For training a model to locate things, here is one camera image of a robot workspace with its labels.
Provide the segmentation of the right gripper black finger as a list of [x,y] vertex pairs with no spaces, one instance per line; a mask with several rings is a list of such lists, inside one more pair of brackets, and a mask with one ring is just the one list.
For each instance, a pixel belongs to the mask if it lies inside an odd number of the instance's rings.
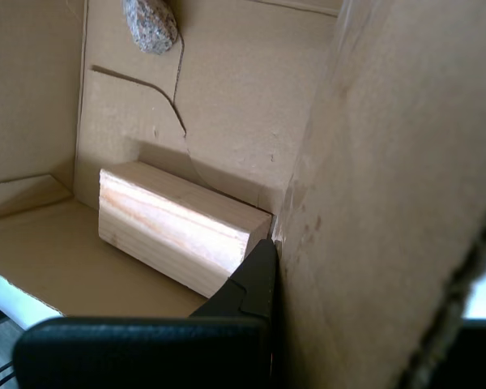
[[431,380],[432,388],[486,388],[486,320],[468,319]]
[[186,318],[56,318],[17,341],[22,388],[268,388],[278,254],[261,240]]

